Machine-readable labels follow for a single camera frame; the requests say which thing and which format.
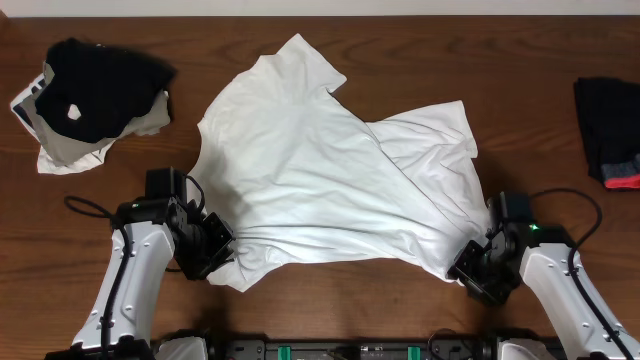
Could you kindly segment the white Mr Robot t-shirt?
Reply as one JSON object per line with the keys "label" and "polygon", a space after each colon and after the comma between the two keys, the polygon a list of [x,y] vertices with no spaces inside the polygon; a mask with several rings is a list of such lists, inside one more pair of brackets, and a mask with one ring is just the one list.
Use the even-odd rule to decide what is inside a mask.
{"label": "white Mr Robot t-shirt", "polygon": [[399,259],[445,279],[489,226],[461,101],[364,122],[345,82],[302,36],[263,55],[199,122],[192,169],[234,232],[213,285],[246,291],[287,264]]}

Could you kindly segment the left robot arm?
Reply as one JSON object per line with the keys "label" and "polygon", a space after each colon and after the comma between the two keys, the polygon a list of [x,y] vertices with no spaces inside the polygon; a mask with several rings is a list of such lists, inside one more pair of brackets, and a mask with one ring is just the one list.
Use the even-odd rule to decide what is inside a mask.
{"label": "left robot arm", "polygon": [[204,210],[203,199],[187,197],[194,177],[174,168],[150,170],[145,193],[110,212],[77,196],[72,211],[104,218],[112,229],[111,255],[99,293],[85,324],[65,350],[45,360],[208,359],[203,335],[182,332],[153,346],[151,327],[163,277],[170,262],[191,281],[229,263],[234,239],[227,223]]}

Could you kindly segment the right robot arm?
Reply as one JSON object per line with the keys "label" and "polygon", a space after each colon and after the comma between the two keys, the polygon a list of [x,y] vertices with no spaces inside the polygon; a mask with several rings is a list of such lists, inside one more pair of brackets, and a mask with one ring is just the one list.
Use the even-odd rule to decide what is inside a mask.
{"label": "right robot arm", "polygon": [[[534,219],[530,201],[572,193],[594,206],[595,224],[575,241],[561,225]],[[569,359],[637,359],[639,341],[628,334],[589,279],[579,247],[602,222],[588,195],[568,188],[533,195],[500,193],[487,201],[487,243],[473,240],[459,252],[448,276],[488,306],[503,305],[524,284],[536,295]]]}

